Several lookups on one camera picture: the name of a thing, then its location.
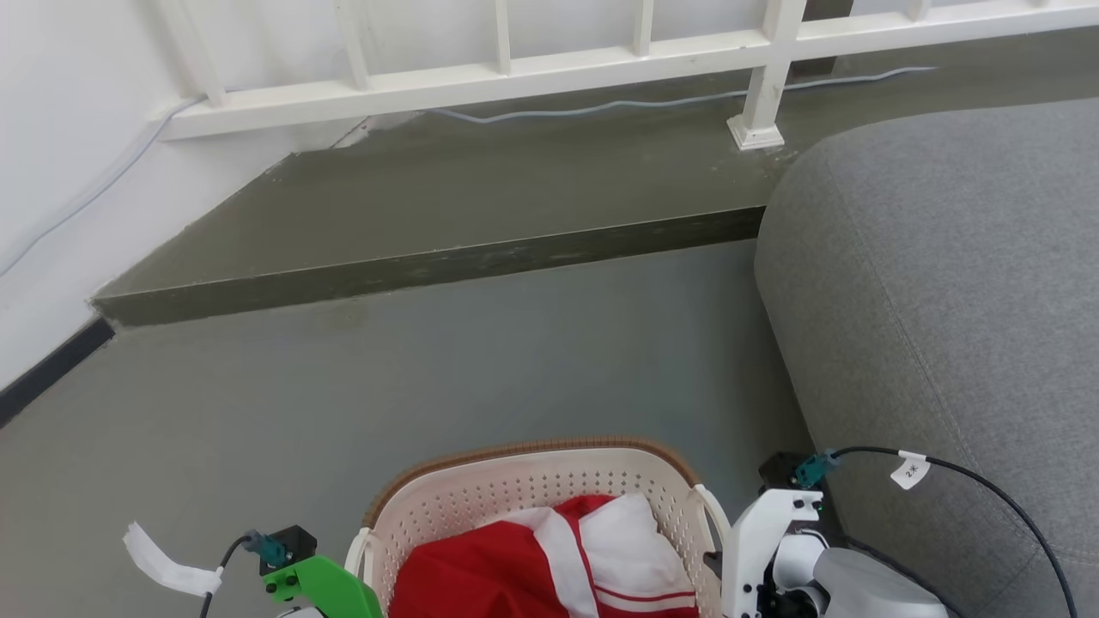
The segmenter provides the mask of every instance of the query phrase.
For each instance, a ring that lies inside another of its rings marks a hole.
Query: white tape
[[[137,522],[130,525],[122,542],[126,544],[130,558],[154,582],[162,586],[195,596],[213,594],[221,586],[221,570],[206,571],[177,564],[168,558]]]
[[[907,451],[901,451],[902,455],[915,455],[915,453],[908,453]],[[889,475],[897,482],[898,485],[903,489],[911,489],[915,487],[915,484],[923,481],[923,477],[928,475],[928,471],[931,470],[931,464],[923,455],[904,456],[904,464],[897,468],[896,472]]]

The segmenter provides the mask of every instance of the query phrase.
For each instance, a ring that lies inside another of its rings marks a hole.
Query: laundry basket
[[[699,615],[721,618],[721,582],[702,564],[702,554],[714,550],[706,510],[725,527],[728,519],[678,455],[641,439],[524,442],[422,464],[375,500],[345,567],[374,589],[388,613],[397,572],[417,545],[507,511],[552,507],[586,494],[648,498],[657,529],[695,586]]]

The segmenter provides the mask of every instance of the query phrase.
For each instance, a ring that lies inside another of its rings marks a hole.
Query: white railing
[[[652,41],[653,2],[674,0],[636,0],[630,47],[513,58],[508,0],[495,0],[495,64],[370,75],[359,35],[359,0],[334,0],[351,67],[347,79],[229,93],[186,1],[164,0],[166,16],[208,100],[173,118],[166,140],[751,68],[744,112],[729,120],[729,129],[742,150],[758,148],[782,143],[775,117],[793,60],[1099,24],[1099,0],[990,0],[937,8],[931,0],[911,0],[907,13],[810,22],[801,21],[806,0],[766,0],[757,30]]]

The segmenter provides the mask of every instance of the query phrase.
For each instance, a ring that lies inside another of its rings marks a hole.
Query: folded clothes
[[[698,618],[648,500],[579,496],[409,554],[389,618]]]

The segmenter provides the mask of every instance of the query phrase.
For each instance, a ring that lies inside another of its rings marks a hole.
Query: gray fabric upholstery
[[[923,452],[998,484],[1099,617],[1099,99],[864,126],[776,189],[756,278],[818,448]],[[847,531],[969,616],[1065,616],[991,493],[896,457],[830,477]]]

